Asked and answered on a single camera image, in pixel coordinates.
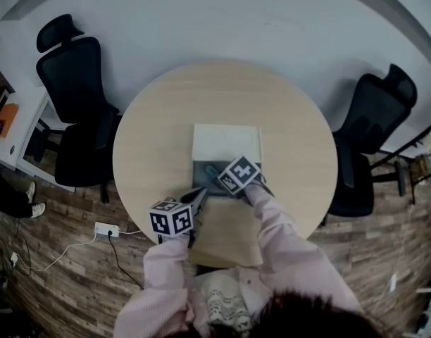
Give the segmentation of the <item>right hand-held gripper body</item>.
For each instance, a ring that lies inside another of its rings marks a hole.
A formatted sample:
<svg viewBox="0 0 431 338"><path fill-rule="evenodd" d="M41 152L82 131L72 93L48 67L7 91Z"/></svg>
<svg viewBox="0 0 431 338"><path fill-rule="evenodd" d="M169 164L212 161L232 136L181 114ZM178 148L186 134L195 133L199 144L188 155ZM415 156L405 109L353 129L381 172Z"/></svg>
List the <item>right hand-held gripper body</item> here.
<svg viewBox="0 0 431 338"><path fill-rule="evenodd" d="M268 192L266 179L260 165L246 156L239 156L232 161L217 161L216 175L225 187L225 191L216 188L216 196L231 199L242 199L245 188L249 185L264 187Z"/></svg>

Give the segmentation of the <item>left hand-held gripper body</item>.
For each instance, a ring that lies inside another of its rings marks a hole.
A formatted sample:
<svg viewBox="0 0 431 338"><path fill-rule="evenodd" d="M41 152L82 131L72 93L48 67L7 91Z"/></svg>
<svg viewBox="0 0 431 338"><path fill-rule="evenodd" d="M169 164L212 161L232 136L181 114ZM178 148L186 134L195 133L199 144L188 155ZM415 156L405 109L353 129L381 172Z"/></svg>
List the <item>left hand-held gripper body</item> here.
<svg viewBox="0 0 431 338"><path fill-rule="evenodd" d="M193 203L159 201L149 208L149 222L161 242L166 238L188 237L188 247L192 248L202 226L200 213L193 212Z"/></svg>

